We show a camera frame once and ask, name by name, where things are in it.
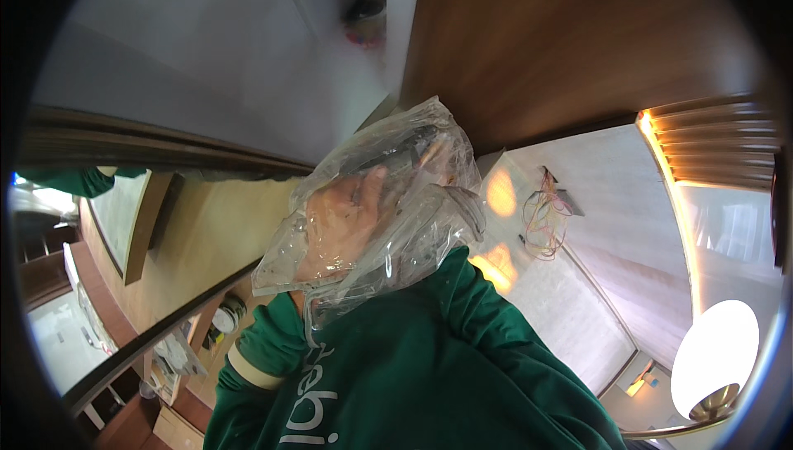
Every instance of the lamp shade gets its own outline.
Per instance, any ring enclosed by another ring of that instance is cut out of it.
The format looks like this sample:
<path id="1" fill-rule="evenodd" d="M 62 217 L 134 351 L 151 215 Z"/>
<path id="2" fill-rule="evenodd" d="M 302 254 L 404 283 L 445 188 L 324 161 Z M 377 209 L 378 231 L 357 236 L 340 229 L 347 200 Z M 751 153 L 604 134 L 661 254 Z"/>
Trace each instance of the lamp shade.
<path id="1" fill-rule="evenodd" d="M 689 413 L 715 391 L 736 383 L 743 388 L 752 372 L 760 331 L 751 307 L 726 300 L 694 320 L 672 366 L 672 402 L 681 415 Z"/>

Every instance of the electrical wires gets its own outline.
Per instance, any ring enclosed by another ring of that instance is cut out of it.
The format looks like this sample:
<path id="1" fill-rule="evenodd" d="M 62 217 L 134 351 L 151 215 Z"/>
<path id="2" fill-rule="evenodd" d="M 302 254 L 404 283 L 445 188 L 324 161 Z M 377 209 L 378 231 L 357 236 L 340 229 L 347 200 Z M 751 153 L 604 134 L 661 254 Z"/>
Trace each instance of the electrical wires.
<path id="1" fill-rule="evenodd" d="M 553 176 L 545 170 L 540 189 L 523 203 L 523 246 L 537 260 L 553 260 L 565 241 L 567 218 L 572 207 L 562 200 L 553 185 Z"/>

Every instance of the clear plastic bag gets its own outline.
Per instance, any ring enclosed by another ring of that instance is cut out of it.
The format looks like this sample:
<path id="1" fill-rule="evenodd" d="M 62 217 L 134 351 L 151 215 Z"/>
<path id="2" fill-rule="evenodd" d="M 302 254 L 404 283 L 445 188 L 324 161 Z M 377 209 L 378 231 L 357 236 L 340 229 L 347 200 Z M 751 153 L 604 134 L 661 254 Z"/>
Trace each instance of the clear plastic bag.
<path id="1" fill-rule="evenodd" d="M 471 144 L 437 97 L 374 123 L 293 191 L 253 293 L 305 291 L 307 332 L 316 331 L 351 304 L 428 276 L 458 242 L 480 240 L 480 184 Z"/>

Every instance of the brass lamp base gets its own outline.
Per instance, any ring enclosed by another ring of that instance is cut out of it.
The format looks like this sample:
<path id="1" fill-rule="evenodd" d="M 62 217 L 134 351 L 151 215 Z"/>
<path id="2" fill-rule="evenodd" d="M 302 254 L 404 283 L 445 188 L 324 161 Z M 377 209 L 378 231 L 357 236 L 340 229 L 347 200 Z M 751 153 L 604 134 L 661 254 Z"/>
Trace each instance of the brass lamp base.
<path id="1" fill-rule="evenodd" d="M 705 422 L 728 413 L 733 408 L 733 402 L 738 396 L 738 384 L 732 383 L 723 386 L 694 405 L 689 413 L 689 419 Z"/>

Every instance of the round lamp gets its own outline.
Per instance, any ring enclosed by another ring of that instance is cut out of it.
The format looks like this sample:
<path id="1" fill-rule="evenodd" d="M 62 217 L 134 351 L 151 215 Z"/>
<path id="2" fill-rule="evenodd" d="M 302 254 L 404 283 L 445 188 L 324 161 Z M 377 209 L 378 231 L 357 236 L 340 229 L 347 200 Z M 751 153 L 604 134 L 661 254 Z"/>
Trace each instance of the round lamp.
<path id="1" fill-rule="evenodd" d="M 760 331 L 752 308 L 726 300 L 694 320 L 672 366 L 672 402 L 681 415 L 706 421 L 727 412 L 757 358 Z"/>

